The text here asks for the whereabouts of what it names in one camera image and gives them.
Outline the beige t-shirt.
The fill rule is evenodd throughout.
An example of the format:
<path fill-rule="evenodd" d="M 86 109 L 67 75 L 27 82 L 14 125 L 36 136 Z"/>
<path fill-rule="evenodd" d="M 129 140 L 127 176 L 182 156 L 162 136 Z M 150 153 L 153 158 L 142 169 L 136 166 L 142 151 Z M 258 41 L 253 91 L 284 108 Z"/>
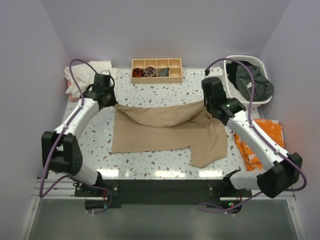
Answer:
<path fill-rule="evenodd" d="M 190 164 L 204 168 L 228 154 L 224 125 L 202 101 L 165 107 L 116 104 L 112 152 L 139 153 L 189 148 Z"/>

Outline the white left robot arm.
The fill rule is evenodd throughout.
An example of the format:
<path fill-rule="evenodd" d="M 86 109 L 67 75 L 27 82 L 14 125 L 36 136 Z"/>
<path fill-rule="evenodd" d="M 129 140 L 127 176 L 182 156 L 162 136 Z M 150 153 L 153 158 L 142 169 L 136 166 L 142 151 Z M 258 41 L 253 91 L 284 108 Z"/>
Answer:
<path fill-rule="evenodd" d="M 96 185 L 99 173 L 85 165 L 78 140 L 100 110 L 117 104 L 114 78 L 96 73 L 93 84 L 82 96 L 60 126 L 42 134 L 42 164 L 45 171 L 66 174 L 88 185 Z"/>

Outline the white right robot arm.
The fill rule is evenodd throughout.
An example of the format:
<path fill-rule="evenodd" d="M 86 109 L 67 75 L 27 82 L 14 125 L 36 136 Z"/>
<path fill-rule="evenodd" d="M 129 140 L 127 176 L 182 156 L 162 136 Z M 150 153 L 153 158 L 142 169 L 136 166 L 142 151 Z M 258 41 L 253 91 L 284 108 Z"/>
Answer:
<path fill-rule="evenodd" d="M 294 185 L 302 167 L 302 157 L 289 153 L 275 143 L 249 116 L 249 111 L 236 98 L 227 98 L 222 81 L 218 77 L 207 77 L 201 81 L 204 106 L 217 120 L 238 134 L 259 158 L 263 171 L 252 176 L 237 170 L 229 175 L 234 189 L 256 189 L 269 198 L 275 198 Z"/>

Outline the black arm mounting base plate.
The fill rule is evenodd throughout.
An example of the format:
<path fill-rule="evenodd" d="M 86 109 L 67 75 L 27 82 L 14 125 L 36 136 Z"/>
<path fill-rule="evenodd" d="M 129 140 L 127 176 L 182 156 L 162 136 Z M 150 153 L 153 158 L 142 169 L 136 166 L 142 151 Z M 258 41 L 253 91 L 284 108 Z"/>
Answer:
<path fill-rule="evenodd" d="M 81 183 L 74 183 L 74 196 L 85 198 L 87 210 L 121 208 L 123 205 L 197 205 L 211 203 L 228 207 L 222 198 L 236 199 L 250 197 L 250 190 L 236 190 L 222 180 L 117 180 L 102 181 L 102 187 L 94 189 Z"/>

